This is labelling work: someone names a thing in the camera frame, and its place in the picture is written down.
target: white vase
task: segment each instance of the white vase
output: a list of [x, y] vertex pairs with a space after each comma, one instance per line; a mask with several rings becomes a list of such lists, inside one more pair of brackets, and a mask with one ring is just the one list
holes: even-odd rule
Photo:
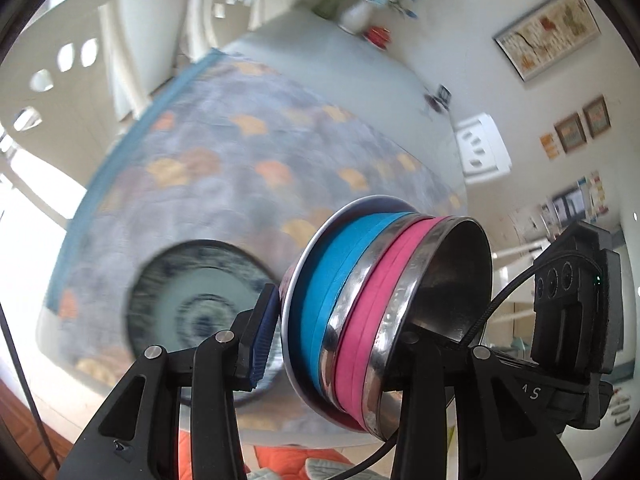
[[374, 4], [360, 0], [342, 13], [338, 26], [349, 34], [360, 34], [369, 26], [374, 10]]

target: ceramic plate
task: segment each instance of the ceramic plate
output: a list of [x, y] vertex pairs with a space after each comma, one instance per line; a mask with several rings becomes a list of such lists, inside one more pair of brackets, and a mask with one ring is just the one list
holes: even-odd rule
[[[166, 250], [144, 267], [130, 294], [127, 333], [134, 354], [153, 344], [169, 352], [198, 346], [253, 308], [265, 283], [275, 281], [264, 266], [232, 245], [194, 240]], [[267, 389], [281, 368], [276, 327], [264, 377], [252, 392], [235, 392], [236, 402]], [[190, 398], [184, 388], [183, 402]]]

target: wooden floor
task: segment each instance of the wooden floor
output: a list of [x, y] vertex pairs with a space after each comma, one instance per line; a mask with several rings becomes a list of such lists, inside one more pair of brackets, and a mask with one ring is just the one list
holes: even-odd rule
[[[0, 417], [34, 468], [47, 480], [53, 480], [56, 477], [56, 467], [42, 442], [31, 412], [2, 381], [0, 381]], [[62, 463], [71, 450], [72, 444], [51, 428], [46, 427], [46, 431], [58, 461]]]

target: table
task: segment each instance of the table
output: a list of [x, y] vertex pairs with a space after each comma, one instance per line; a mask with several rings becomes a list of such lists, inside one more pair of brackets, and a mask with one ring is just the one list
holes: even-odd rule
[[334, 22], [299, 8], [228, 45], [358, 116], [437, 174], [466, 204], [448, 113], [427, 109], [427, 88], [400, 62]]
[[[308, 20], [307, 35], [296, 48], [286, 42], [278, 56], [277, 43], [268, 38], [286, 38], [283, 24], [300, 17]], [[315, 26], [338, 31], [295, 11], [233, 46], [254, 60], [212, 51], [156, 98], [104, 161], [68, 225], [38, 324], [39, 348], [78, 380], [106, 395], [129, 367], [128, 291], [140, 267], [168, 247], [194, 238], [233, 243], [280, 279], [315, 229], [355, 198], [391, 194], [424, 212], [464, 214], [452, 132], [444, 116], [423, 114], [420, 83], [342, 31], [326, 36], [336, 48], [343, 41], [352, 45], [354, 51], [345, 54], [352, 70], [364, 56], [359, 66], [365, 83], [359, 84], [332, 49], [316, 56], [310, 36]], [[267, 38], [263, 51], [261, 36]], [[300, 54], [305, 41], [307, 58]], [[305, 69], [305, 59], [315, 60], [314, 68]], [[376, 63], [379, 71], [372, 68]], [[314, 78], [316, 71], [323, 75]], [[382, 74], [386, 89], [372, 73]], [[418, 135], [424, 141], [414, 139]], [[344, 447], [373, 441], [315, 414], [284, 373], [237, 411], [248, 444]], [[188, 409], [181, 415], [181, 426], [188, 428]]]

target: metal bolt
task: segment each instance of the metal bolt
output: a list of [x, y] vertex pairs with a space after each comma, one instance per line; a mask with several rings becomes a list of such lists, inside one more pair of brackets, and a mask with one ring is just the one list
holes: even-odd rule
[[412, 345], [418, 342], [418, 335], [415, 332], [402, 332], [400, 335], [400, 341]]
[[231, 330], [221, 330], [216, 333], [216, 341], [219, 343], [228, 343], [232, 341], [234, 337], [235, 335]]
[[162, 347], [158, 345], [152, 345], [145, 350], [145, 357], [147, 359], [155, 359], [162, 353]]
[[474, 357], [477, 359], [488, 359], [491, 357], [491, 350], [489, 350], [486, 346], [476, 346], [473, 350]]

